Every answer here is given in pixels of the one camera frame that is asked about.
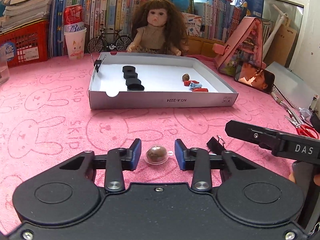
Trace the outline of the black binder clip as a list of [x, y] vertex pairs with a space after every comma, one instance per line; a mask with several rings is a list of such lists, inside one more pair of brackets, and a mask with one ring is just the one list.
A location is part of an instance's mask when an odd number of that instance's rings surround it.
[[106, 59], [106, 55], [99, 55], [97, 57], [94, 57], [93, 54], [91, 54], [91, 60], [93, 62], [93, 72], [98, 73], [101, 65]]
[[221, 155], [223, 151], [225, 151], [225, 141], [221, 136], [216, 135], [215, 137], [211, 137], [207, 142], [207, 147], [212, 154]]

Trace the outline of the light blue hair clip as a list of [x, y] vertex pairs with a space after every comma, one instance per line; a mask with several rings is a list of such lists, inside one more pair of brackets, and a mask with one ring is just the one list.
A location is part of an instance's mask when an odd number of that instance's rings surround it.
[[189, 85], [189, 88], [191, 89], [191, 90], [193, 90], [193, 89], [195, 89], [195, 88], [201, 88], [202, 87], [202, 85], [199, 83], [199, 84], [190, 84]]

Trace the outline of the black round cap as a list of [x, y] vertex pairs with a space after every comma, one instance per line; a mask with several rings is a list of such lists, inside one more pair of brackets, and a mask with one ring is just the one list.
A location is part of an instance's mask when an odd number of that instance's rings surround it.
[[130, 85], [140, 85], [141, 81], [138, 78], [128, 78], [126, 79], [126, 85], [130, 86]]
[[126, 65], [126, 66], [123, 66], [122, 71], [124, 73], [134, 73], [136, 71], [136, 68], [134, 66]]
[[124, 79], [136, 79], [138, 77], [138, 74], [136, 72], [125, 72], [124, 73]]
[[138, 83], [132, 83], [127, 86], [130, 91], [144, 91], [144, 86]]

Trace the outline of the brown nut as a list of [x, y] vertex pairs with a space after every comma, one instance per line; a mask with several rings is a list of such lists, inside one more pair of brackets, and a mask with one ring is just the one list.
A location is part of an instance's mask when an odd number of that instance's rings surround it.
[[189, 79], [190, 79], [189, 74], [184, 74], [184, 75], [182, 76], [182, 80], [183, 80], [183, 81], [189, 81]]

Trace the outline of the white cardboard tray box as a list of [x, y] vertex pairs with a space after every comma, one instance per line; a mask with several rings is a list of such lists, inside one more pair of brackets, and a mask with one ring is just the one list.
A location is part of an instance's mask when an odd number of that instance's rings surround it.
[[[213, 70], [191, 57], [143, 53], [101, 53], [106, 59], [93, 72], [88, 95], [91, 109], [232, 106], [237, 91]], [[134, 66], [144, 91], [130, 91], [123, 66]], [[192, 92], [182, 80], [198, 81], [206, 92]]]

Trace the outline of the smartphone with video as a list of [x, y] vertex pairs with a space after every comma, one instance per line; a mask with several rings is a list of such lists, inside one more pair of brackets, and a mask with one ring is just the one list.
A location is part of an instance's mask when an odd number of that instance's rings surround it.
[[274, 86], [275, 75], [249, 62], [241, 61], [236, 68], [234, 79], [238, 83], [270, 94]]

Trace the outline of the pink mat with bunnies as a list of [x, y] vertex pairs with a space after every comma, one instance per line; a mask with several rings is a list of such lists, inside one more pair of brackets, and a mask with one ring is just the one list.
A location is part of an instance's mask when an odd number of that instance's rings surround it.
[[136, 138], [143, 150], [160, 144], [172, 151], [177, 138], [188, 147], [204, 148], [219, 135], [227, 149], [282, 176], [291, 173], [290, 160], [225, 133], [229, 120], [295, 133], [272, 96], [225, 77], [238, 92], [231, 107], [93, 111], [87, 95], [92, 69], [90, 56], [11, 68], [1, 86], [1, 232], [20, 222], [12, 205], [20, 183], [84, 150], [105, 154]]

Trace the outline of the black binder clip on tray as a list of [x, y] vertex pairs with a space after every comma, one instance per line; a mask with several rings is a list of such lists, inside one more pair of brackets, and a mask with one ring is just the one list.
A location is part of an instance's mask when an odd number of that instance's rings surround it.
[[106, 55], [99, 55], [97, 57], [94, 57], [93, 54], [91, 54], [91, 60], [93, 62], [93, 72], [98, 73], [101, 65], [106, 59]]

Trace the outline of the wooden drawer organizer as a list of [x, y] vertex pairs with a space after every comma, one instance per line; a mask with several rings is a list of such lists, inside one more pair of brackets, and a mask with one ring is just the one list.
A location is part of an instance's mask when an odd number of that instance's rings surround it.
[[206, 57], [215, 57], [216, 53], [213, 51], [214, 44], [224, 45], [220, 40], [208, 40], [196, 36], [188, 36], [188, 55], [203, 55]]

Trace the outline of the pink triangular dollhouse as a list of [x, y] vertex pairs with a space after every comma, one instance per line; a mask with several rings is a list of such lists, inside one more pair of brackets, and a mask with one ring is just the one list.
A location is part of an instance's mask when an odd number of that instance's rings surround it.
[[236, 69], [243, 62], [264, 69], [263, 23], [257, 17], [244, 17], [224, 45], [214, 44], [214, 62], [217, 70], [229, 76], [236, 75]]

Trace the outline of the miniature black bicycle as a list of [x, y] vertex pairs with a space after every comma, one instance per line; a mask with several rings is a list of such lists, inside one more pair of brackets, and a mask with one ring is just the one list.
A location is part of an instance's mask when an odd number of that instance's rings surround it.
[[131, 37], [127, 34], [120, 34], [121, 29], [108, 30], [101, 29], [97, 37], [90, 39], [87, 45], [87, 50], [90, 54], [100, 53], [103, 51], [126, 51], [131, 44]]

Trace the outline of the white paper cup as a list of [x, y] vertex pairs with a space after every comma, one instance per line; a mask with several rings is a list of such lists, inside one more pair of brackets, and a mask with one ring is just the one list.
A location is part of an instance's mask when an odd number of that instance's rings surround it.
[[86, 31], [87, 29], [84, 28], [64, 34], [70, 60], [79, 60], [84, 57]]

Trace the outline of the brown haired doll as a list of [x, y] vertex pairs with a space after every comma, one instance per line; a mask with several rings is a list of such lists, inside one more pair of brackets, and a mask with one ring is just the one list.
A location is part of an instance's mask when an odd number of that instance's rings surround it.
[[136, 10], [132, 20], [128, 53], [183, 56], [188, 51], [184, 17], [168, 0], [149, 0]]

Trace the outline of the colourful stationery box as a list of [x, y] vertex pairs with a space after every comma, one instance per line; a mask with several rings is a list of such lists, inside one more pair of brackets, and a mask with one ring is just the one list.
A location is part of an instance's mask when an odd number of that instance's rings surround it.
[[187, 34], [195, 37], [201, 36], [202, 17], [186, 12], [183, 12], [182, 15], [184, 17]]

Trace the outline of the red plastic basket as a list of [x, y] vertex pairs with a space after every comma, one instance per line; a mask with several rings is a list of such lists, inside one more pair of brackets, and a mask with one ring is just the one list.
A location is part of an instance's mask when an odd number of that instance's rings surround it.
[[44, 62], [48, 54], [49, 21], [39, 20], [1, 33], [8, 67]]

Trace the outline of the red beer can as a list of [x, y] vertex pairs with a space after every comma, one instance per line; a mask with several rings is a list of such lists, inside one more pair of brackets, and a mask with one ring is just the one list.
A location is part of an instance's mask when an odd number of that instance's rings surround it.
[[73, 33], [84, 28], [84, 11], [80, 4], [65, 7], [63, 12], [64, 32]]

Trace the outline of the blue round plush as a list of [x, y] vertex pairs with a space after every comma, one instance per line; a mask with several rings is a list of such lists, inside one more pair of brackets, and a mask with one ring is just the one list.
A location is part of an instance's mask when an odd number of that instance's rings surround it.
[[189, 8], [189, 0], [173, 0], [173, 4], [179, 11], [186, 11]]

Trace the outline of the stack of books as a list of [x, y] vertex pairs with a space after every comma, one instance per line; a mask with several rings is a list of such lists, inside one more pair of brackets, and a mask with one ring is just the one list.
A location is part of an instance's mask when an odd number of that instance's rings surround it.
[[53, 0], [1, 0], [1, 32], [47, 20]]

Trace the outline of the red handled scissors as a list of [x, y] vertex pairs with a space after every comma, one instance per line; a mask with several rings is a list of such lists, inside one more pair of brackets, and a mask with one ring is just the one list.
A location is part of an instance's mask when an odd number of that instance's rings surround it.
[[288, 117], [288, 116], [285, 116], [285, 118], [289, 122], [291, 122], [291, 124], [293, 126], [295, 126], [298, 135], [302, 135], [302, 136], [305, 136], [305, 137], [310, 137], [310, 138], [313, 138], [313, 139], [319, 139], [319, 135], [318, 135], [317, 131], [313, 127], [311, 127], [309, 125], [300, 124], [300, 123], [297, 122], [297, 120], [295, 118], [291, 118], [291, 117]]

